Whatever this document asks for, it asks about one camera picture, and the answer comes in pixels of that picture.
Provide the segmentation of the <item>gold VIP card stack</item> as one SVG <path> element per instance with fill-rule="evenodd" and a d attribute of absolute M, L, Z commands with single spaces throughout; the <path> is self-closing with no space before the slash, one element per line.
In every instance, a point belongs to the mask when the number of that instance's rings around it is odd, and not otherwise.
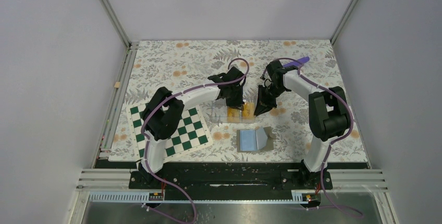
<path fill-rule="evenodd" d="M 245 120 L 252 120 L 255 118 L 254 115 L 255 104 L 253 102 L 245 102 L 243 105 L 243 110 L 241 116 Z"/>

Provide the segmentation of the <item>clear acrylic card box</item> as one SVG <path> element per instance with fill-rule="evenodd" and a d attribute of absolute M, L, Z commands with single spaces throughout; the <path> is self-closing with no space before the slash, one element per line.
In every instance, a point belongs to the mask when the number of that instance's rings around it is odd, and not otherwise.
<path fill-rule="evenodd" d="M 209 110 L 209 119 L 213 123 L 255 123 L 255 103 L 243 101 L 237 108 L 228 107 L 225 99 L 213 101 Z"/>

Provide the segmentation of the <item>grey card holder wallet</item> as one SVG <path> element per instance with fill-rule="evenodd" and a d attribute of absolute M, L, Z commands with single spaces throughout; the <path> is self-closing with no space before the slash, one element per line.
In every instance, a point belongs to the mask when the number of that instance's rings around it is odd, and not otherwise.
<path fill-rule="evenodd" d="M 276 135 L 271 127 L 237 130 L 237 151 L 239 153 L 262 153 L 274 149 Z"/>

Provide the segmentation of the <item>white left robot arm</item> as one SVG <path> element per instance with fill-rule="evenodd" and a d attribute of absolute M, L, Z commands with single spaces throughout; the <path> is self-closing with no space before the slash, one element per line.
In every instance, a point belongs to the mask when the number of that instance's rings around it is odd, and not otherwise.
<path fill-rule="evenodd" d="M 149 188 L 160 185 L 159 172 L 164 164 L 166 140 L 178 129 L 182 113 L 202 103 L 224 99 L 229 106 L 243 106 L 243 86 L 248 72 L 231 67 L 225 73 L 209 76 L 202 84 L 172 92 L 166 87 L 157 89 L 143 111 L 141 134 L 146 144 L 141 166 L 145 170 L 142 182 Z"/>

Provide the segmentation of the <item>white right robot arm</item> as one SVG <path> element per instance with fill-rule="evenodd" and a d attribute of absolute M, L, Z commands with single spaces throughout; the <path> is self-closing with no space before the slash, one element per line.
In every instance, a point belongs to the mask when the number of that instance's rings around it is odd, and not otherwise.
<path fill-rule="evenodd" d="M 352 129 L 353 115 L 341 87 L 321 86 L 304 76 L 301 67 L 301 64 L 285 67 L 278 59 L 266 66 L 264 73 L 269 76 L 270 84 L 259 85 L 254 115 L 276 108 L 276 99 L 284 92 L 295 92 L 308 103 L 313 137 L 311 148 L 302 161 L 304 171 L 299 174 L 299 182 L 311 189 L 320 181 L 318 172 L 326 167 L 331 143 Z"/>

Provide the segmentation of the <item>green white chessboard mat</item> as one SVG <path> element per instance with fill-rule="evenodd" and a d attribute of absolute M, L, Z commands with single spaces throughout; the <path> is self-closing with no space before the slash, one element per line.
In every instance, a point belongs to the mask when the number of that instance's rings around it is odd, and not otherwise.
<path fill-rule="evenodd" d="M 144 122 L 142 115 L 148 102 L 148 100 L 144 100 L 129 105 L 126 108 L 134 150 L 140 158 L 144 155 L 146 144 L 145 136 L 141 133 L 141 127 Z M 182 157 L 210 147 L 212 144 L 213 139 L 200 107 L 189 108 L 183 111 L 177 130 L 172 134 L 171 138 L 166 140 L 163 151 L 164 162 L 178 161 Z"/>

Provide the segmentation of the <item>purple cylindrical tool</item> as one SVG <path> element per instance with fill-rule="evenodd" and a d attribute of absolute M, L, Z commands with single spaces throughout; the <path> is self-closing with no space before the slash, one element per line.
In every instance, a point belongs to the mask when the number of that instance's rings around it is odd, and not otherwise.
<path fill-rule="evenodd" d="M 307 62 L 309 62 L 310 58 L 309 58 L 309 56 L 305 56 L 305 57 L 301 57 L 299 59 L 288 58 L 287 60 L 289 62 L 286 64 L 283 64 L 283 67 L 291 67 L 291 66 L 300 67 L 300 66 L 305 65 Z"/>

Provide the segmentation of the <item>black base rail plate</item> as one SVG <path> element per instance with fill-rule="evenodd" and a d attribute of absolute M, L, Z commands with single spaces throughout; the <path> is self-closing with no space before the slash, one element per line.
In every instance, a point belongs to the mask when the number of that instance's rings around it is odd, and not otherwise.
<path fill-rule="evenodd" d="M 183 201 L 290 200 L 291 191 L 320 192 L 336 185 L 331 169 L 308 172 L 300 163 L 166 163 L 157 176 L 178 185 L 163 185 L 140 165 L 133 165 L 123 183 L 130 190 L 153 192 L 151 199 Z"/>

